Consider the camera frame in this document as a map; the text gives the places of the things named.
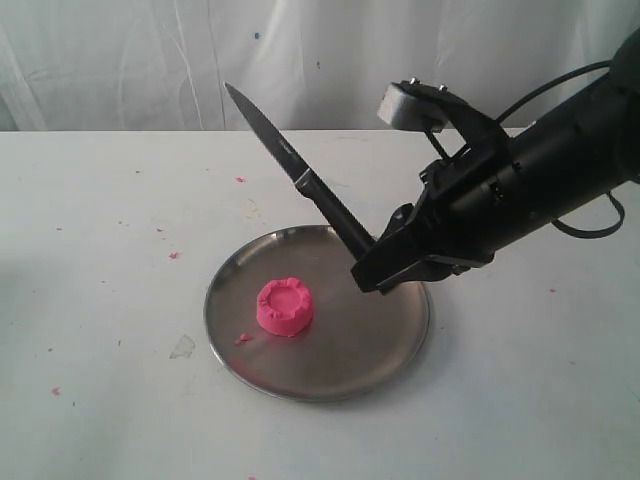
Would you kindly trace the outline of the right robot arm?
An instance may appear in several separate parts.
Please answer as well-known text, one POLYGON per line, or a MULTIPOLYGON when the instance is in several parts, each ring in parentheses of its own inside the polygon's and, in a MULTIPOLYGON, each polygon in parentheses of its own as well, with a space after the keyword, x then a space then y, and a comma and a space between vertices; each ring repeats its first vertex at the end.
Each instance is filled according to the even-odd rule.
POLYGON ((421 172, 419 200, 400 207, 361 263, 378 288, 438 281, 490 263, 497 251, 625 182, 639 179, 639 38, 601 76, 516 136, 444 88, 392 84, 380 116, 463 147, 421 172))

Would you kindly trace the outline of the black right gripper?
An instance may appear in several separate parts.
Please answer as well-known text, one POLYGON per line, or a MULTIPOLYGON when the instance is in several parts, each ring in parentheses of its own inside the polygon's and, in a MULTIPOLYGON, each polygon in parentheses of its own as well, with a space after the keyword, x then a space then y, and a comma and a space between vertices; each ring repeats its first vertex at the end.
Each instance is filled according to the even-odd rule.
POLYGON ((426 168, 423 193, 384 238, 352 236, 351 275, 365 293, 484 267, 520 239, 520 141, 492 140, 426 168))

